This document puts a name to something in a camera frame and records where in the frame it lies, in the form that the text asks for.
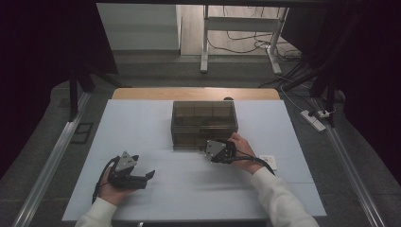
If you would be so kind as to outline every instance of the white sleeve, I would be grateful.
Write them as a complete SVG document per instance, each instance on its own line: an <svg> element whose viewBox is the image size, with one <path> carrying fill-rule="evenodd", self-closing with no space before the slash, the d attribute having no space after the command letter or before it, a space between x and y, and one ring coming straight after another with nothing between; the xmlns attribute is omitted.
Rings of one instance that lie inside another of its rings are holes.
<svg viewBox="0 0 401 227"><path fill-rule="evenodd" d="M117 207L101 198L96 198L91 209L76 223L76 227L110 227Z"/></svg>
<svg viewBox="0 0 401 227"><path fill-rule="evenodd" d="M286 183L272 175L265 167L252 175L251 183L256 188L259 200L274 227L319 226L298 198L289 191Z"/></svg>

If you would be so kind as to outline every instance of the human hand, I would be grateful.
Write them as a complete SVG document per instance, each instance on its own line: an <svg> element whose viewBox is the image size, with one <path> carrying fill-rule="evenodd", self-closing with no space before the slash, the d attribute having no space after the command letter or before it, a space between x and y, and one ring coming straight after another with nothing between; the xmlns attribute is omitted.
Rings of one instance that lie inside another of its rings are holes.
<svg viewBox="0 0 401 227"><path fill-rule="evenodd" d="M101 186L99 189L98 196L108 201L109 203L118 206L120 202L131 192L134 192L136 189L124 189L124 188L115 188L108 181L110 167L105 171L103 178L101 179Z"/></svg>
<svg viewBox="0 0 401 227"><path fill-rule="evenodd" d="M238 133L234 132L228 141L231 141L235 144L236 157L255 156L251 145L248 143L248 140L242 138L242 136L240 136ZM232 165L237 166L251 174L254 174L259 168L263 167L261 164L250 160L235 161L232 163Z"/></svg>

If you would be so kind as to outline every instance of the floor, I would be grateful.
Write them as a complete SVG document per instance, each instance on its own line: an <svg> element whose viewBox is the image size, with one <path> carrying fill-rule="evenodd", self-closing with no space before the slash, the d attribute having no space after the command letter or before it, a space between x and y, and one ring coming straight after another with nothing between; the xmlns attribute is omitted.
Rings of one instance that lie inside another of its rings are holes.
<svg viewBox="0 0 401 227"><path fill-rule="evenodd" d="M119 70L119 75L114 78L134 87L257 88L263 83L277 79L271 72L269 58L263 54L246 57L242 55L213 56L209 61L208 74L200 72L200 56L196 54L137 56L130 53L116 53L114 57ZM295 64L294 61L280 61L285 74ZM61 222L61 217L96 135L96 129L107 100L112 97L115 89L96 76L92 76L92 79L96 88L91 93L80 120L82 127L91 125L92 128L86 134L87 136L82 133L74 134L44 198L34 213L30 226L74 226L74 223ZM274 88L277 85L278 82L275 82L263 87ZM302 109L310 108L311 101L305 87L300 86L287 93L290 99L284 93L280 93L280 96L286 102L289 117L328 215L317 218L317 221L321 226L371 226L327 133L317 133L300 117L299 110L294 105L296 104ZM324 99L320 98L318 101L324 103ZM399 212L401 210L401 187L380 161L375 151L346 120L342 108L343 103L339 101L336 104L334 116L340 138L387 226L401 226ZM53 89L51 103L42 121L26 143L21 155L0 181L0 226L11 226L17 217L49 154L55 147L68 117L69 89L68 82L65 82ZM159 225L180 227L189 225L270 226L269 223L266 224L263 221L145 224L145 226ZM115 223L114 226L135 225Z"/></svg>

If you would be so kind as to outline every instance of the white tabletop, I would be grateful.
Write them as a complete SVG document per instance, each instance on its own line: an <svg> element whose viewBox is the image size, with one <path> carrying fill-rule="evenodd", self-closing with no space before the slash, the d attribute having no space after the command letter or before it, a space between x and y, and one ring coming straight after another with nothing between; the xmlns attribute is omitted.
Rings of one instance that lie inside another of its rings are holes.
<svg viewBox="0 0 401 227"><path fill-rule="evenodd" d="M127 151L139 155L131 175L156 173L146 189L130 194L114 219L127 221L200 221L268 218L250 184L249 173L211 164L202 152L174 150L172 100L109 100L94 142L62 220L74 221L91 207L103 167ZM256 155L272 154L276 176L312 216L325 211L305 157L281 100L235 101L238 133Z"/></svg>

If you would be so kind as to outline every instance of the transparent plastic box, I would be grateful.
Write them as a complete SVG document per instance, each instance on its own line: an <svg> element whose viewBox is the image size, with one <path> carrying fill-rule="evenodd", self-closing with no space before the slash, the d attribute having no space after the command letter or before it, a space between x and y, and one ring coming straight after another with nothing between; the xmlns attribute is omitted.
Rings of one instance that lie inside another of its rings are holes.
<svg viewBox="0 0 401 227"><path fill-rule="evenodd" d="M174 147L204 149L207 140L227 140L238 131L233 101L174 101L171 135Z"/></svg>

